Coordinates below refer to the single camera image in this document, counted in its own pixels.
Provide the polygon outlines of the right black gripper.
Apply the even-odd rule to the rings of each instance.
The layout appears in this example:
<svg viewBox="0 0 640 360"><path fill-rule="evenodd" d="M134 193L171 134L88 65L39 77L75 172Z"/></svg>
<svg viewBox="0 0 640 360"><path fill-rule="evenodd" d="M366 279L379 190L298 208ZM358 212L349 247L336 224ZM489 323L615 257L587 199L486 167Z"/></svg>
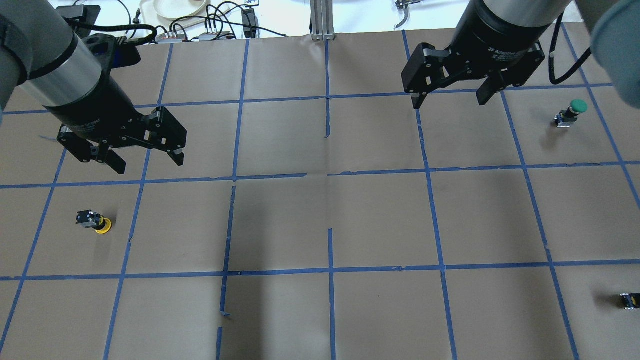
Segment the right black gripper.
<svg viewBox="0 0 640 360"><path fill-rule="evenodd" d="M419 43L401 71L404 92L418 110L428 94L445 80L445 59L450 75L462 72L467 80L488 75L477 90L478 105L512 85L525 85L546 59L539 38L545 26L515 25L494 14L484 0L471 0L455 29L447 50Z"/></svg>

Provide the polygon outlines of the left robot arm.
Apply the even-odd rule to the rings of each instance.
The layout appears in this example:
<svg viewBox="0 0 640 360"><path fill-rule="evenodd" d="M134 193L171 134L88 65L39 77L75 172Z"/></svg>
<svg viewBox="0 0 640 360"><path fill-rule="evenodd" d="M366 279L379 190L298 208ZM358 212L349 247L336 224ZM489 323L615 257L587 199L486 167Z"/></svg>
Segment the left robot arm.
<svg viewBox="0 0 640 360"><path fill-rule="evenodd" d="M60 121L57 141L82 163L124 174L116 150L142 147L183 166L185 127L163 106L138 112L111 75L140 62L138 47L156 39L155 27L78 22L46 0L3 0L0 9L2 112L21 88Z"/></svg>

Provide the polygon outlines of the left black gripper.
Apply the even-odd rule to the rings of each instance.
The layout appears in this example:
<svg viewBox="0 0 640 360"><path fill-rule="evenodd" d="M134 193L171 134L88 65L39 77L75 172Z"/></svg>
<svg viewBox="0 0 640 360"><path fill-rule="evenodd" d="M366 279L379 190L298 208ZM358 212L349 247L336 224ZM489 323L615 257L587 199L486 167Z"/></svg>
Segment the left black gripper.
<svg viewBox="0 0 640 360"><path fill-rule="evenodd" d="M112 150L132 146L160 150L177 166L185 164L188 131L166 107L144 117L115 80L99 80L92 91L66 105L46 105L64 127L56 137L75 159L108 166L124 174L126 162Z"/></svg>

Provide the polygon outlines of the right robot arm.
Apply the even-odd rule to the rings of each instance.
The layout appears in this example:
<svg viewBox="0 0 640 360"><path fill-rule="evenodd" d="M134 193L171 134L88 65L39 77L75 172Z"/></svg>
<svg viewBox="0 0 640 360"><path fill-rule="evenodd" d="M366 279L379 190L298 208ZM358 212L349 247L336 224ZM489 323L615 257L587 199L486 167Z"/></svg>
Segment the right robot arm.
<svg viewBox="0 0 640 360"><path fill-rule="evenodd" d="M404 91L418 110L428 94L462 81L483 80L477 90L485 105L509 86L525 85L546 58L539 42L551 25L560 28L567 0L471 0L443 50L419 43L402 69ZM620 98L639 107L639 2L578 0L590 35L582 57L560 77L549 66L550 82L564 82L594 57Z"/></svg>

